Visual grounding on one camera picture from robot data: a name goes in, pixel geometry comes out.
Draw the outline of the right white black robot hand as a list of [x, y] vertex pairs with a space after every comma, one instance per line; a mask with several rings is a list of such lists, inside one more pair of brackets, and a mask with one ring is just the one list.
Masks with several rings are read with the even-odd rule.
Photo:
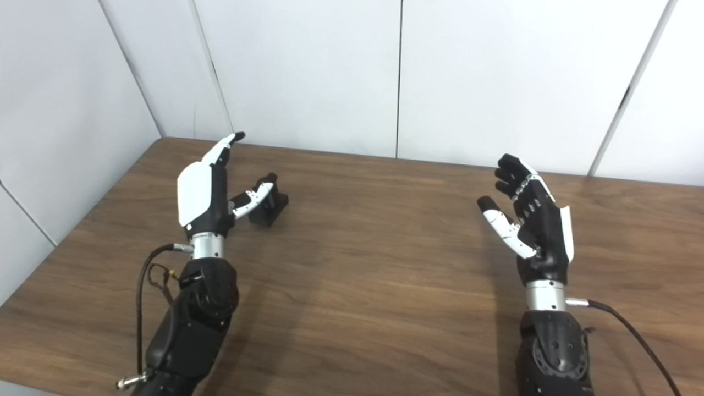
[[539, 172], [517, 156], [503, 155], [494, 174], [495, 188], [511, 199], [516, 218], [501, 211], [490, 196], [481, 196], [477, 204], [491, 228], [517, 254], [521, 283], [566, 285], [574, 258], [570, 207], [558, 206]]

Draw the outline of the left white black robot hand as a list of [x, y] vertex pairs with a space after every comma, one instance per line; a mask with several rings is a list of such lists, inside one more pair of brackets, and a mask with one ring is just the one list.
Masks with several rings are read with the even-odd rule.
[[228, 196], [227, 163], [234, 143], [244, 132], [231, 133], [217, 142], [200, 161], [185, 167], [178, 176], [178, 222], [186, 238], [213, 233], [227, 236], [236, 220], [261, 210], [273, 193], [277, 175], [270, 173], [243, 193]]

